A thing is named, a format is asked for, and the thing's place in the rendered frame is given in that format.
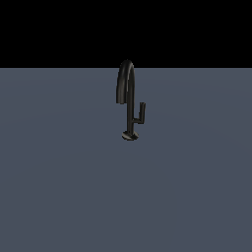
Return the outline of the dark gooseneck faucet body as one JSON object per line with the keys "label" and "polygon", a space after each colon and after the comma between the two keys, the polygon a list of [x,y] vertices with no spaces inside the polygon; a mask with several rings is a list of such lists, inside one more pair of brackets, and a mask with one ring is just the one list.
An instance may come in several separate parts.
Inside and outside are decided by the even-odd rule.
{"label": "dark gooseneck faucet body", "polygon": [[134,109],[135,109],[135,70],[130,60],[121,63],[116,86],[116,102],[127,104],[127,130],[122,133],[122,138],[134,141],[138,136],[134,132]]}

